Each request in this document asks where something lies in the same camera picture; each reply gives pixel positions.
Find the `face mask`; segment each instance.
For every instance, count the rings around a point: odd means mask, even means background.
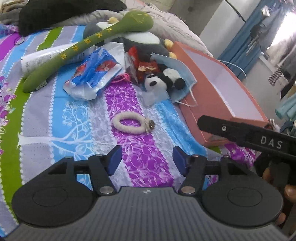
[[[191,73],[189,68],[181,61],[177,59],[173,59],[167,56],[159,55],[152,53],[151,55],[151,60],[155,60],[158,64],[165,64],[168,68],[175,69],[179,72],[181,75],[182,79],[184,79],[186,86],[181,89],[177,90],[176,88],[173,88],[173,90],[169,93],[170,99],[173,103],[179,103],[179,104],[184,104],[180,102],[181,99],[185,98],[188,93],[191,94],[192,99],[195,102],[195,105],[190,106],[187,104],[187,106],[190,107],[195,107],[197,106],[197,102],[192,94],[192,87],[197,83],[194,75]]]

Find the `blue curtain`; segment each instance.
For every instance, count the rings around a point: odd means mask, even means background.
[[[261,22],[262,13],[261,9],[265,6],[269,6],[270,8],[278,8],[281,3],[278,0],[261,0],[258,6],[255,8],[253,13],[250,15],[246,23],[234,37],[234,39],[230,42],[224,52],[219,56],[218,59],[224,60],[230,63],[233,63],[244,70],[247,74],[261,53],[260,45],[257,44],[248,54],[247,51],[249,49],[248,45],[252,41],[250,36],[251,29]],[[240,79],[243,80],[245,78],[244,73],[237,67],[232,66],[230,64],[227,65],[229,69]]]

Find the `white logo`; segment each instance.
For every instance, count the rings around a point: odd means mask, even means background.
[[[265,136],[262,136],[262,138],[261,138],[261,144],[266,144],[266,141],[267,141],[267,138],[265,137]],[[282,144],[283,142],[282,141],[278,141],[277,142],[277,146],[276,146],[276,148],[277,149],[281,149],[281,144]],[[273,138],[270,140],[270,142],[268,143],[268,146],[272,146],[272,147],[274,147],[274,140],[273,140]]]
[[[151,191],[147,189],[147,190],[143,191],[143,193],[149,194],[149,193],[151,193]]]

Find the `penguin plush toy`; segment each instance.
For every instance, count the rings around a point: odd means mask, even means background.
[[[87,38],[103,29],[111,27],[117,23],[117,18],[110,18],[109,21],[101,20],[100,22],[89,23],[83,32],[83,38]],[[150,54],[156,53],[171,58],[176,58],[176,55],[169,50],[173,46],[173,42],[169,39],[160,39],[150,32],[130,32],[113,36],[111,39],[105,39],[104,42],[98,43],[100,47],[110,41],[123,43],[124,51],[128,52],[133,46],[136,47],[139,60],[142,62],[150,62]]]
[[[164,64],[159,64],[158,68],[162,73],[149,74],[145,77],[144,86],[148,92],[156,89],[164,89],[170,92],[173,88],[181,90],[185,87],[185,81],[178,71],[167,68]]]

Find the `metal rivet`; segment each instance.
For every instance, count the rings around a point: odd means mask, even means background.
[[[195,188],[190,186],[185,186],[181,188],[181,192],[185,194],[192,194],[192,193],[195,193]]]
[[[147,190],[143,191],[143,193],[149,194],[149,193],[151,193],[151,191],[149,189],[147,189]]]
[[[104,186],[100,188],[100,192],[103,194],[110,194],[114,192],[114,189],[110,186]]]

